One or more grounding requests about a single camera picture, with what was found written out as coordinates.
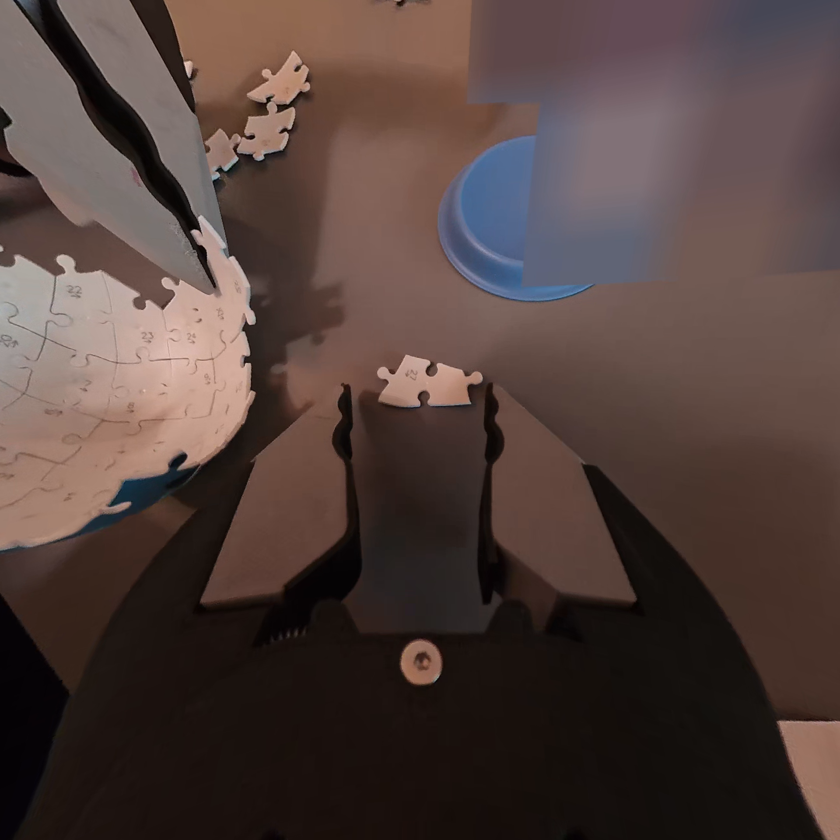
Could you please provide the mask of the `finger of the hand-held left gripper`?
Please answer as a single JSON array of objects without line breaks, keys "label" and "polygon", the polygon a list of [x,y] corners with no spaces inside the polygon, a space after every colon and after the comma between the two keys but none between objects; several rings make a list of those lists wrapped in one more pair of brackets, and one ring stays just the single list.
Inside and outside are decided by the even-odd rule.
[{"label": "finger of the hand-held left gripper", "polygon": [[205,253],[194,236],[201,220],[221,237],[224,226],[200,125],[131,2],[58,2],[58,15],[119,105],[144,126],[125,128],[124,137],[137,152],[142,144],[154,147],[154,163],[167,172],[157,189],[169,193],[173,214],[196,252]]},{"label": "finger of the hand-held left gripper", "polygon": [[158,186],[155,149],[140,152],[124,129],[145,131],[100,79],[58,2],[1,2],[3,145],[13,168],[33,176],[74,224],[98,224],[171,277],[217,288]]}]

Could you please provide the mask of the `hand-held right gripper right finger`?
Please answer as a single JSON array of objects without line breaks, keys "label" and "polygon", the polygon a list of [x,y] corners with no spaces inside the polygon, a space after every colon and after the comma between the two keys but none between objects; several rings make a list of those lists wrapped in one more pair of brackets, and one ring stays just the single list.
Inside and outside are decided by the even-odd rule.
[{"label": "hand-held right gripper right finger", "polygon": [[497,384],[486,388],[484,429],[481,601],[634,604],[583,459]]}]

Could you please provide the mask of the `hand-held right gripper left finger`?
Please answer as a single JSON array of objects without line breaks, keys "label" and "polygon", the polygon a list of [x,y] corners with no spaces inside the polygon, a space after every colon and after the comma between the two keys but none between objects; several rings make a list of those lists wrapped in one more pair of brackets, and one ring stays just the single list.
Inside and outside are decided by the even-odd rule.
[{"label": "hand-held right gripper left finger", "polygon": [[353,425],[350,385],[336,385],[257,455],[204,606],[312,607],[352,592],[362,571]]}]

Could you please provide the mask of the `partly built white puzzle ball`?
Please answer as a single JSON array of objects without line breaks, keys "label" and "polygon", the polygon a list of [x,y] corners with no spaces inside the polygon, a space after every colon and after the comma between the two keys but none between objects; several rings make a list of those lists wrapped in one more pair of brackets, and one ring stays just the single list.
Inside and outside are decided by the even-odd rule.
[{"label": "partly built white puzzle ball", "polygon": [[165,277],[162,308],[101,269],[2,266],[1,548],[77,534],[139,506],[131,481],[190,476],[255,399],[249,281],[204,217],[192,231],[215,289]]}]

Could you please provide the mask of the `blue round plastic dish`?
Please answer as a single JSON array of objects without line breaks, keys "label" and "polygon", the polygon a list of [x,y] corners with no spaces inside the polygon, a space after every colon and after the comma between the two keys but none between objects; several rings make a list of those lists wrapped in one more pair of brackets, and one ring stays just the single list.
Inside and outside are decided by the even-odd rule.
[{"label": "blue round plastic dish", "polygon": [[523,260],[536,136],[496,143],[449,184],[437,212],[437,236],[457,272],[502,299],[570,298],[589,285],[523,284]]}]

